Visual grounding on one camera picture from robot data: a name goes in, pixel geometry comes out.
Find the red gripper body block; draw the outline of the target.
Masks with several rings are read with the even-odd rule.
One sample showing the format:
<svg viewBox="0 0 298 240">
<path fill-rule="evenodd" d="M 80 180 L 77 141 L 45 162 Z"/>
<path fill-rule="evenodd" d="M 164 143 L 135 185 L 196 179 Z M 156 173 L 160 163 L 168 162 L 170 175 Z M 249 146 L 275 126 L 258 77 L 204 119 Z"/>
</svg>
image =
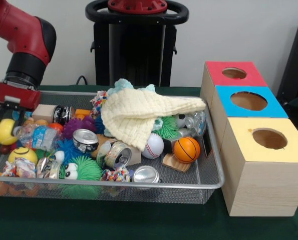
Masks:
<svg viewBox="0 0 298 240">
<path fill-rule="evenodd" d="M 0 105 L 15 104 L 27 110 L 35 110 L 41 100 L 41 92 L 0 82 Z"/>
</svg>

